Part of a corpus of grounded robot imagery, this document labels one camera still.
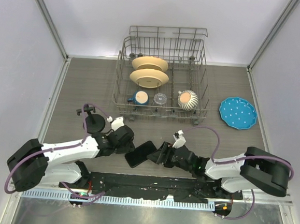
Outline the black phone stand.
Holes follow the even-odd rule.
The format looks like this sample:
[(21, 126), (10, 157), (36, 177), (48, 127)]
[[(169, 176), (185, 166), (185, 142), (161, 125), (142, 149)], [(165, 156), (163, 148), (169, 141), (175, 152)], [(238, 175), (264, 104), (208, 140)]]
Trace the black phone stand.
[(87, 126), (87, 133), (94, 134), (97, 132), (101, 132), (105, 128), (105, 120), (104, 118), (96, 113), (95, 107), (91, 107), (88, 104), (83, 109), (87, 114), (85, 117), (85, 124)]

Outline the black smartphone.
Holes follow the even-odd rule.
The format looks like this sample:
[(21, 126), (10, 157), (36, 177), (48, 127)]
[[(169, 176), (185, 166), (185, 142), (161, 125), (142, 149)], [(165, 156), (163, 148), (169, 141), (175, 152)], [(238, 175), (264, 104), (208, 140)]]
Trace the black smartphone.
[(135, 168), (141, 163), (147, 160), (147, 156), (154, 153), (156, 147), (152, 141), (146, 141), (132, 152), (125, 154), (125, 160), (127, 161), (130, 168)]

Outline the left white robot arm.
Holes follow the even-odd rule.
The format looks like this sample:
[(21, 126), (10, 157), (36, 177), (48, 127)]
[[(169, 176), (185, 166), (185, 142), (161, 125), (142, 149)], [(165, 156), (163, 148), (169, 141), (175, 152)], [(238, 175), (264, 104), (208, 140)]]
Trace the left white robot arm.
[(41, 183), (64, 182), (78, 189), (88, 185), (87, 168), (79, 161), (128, 153), (134, 150), (134, 133), (129, 126), (95, 133), (81, 140), (41, 144), (28, 140), (7, 160), (9, 175), (5, 192), (24, 192)]

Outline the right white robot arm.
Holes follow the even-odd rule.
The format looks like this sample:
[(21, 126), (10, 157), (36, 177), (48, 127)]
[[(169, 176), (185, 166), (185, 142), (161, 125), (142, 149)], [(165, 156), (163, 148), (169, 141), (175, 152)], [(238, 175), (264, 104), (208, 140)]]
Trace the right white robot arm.
[(219, 198), (245, 189), (259, 189), (275, 197), (285, 197), (293, 176), (289, 162), (254, 146), (248, 147), (243, 154), (212, 160), (197, 156), (185, 145), (174, 148), (166, 143), (147, 155), (147, 159), (167, 168), (180, 168), (194, 178), (215, 182), (212, 191)]

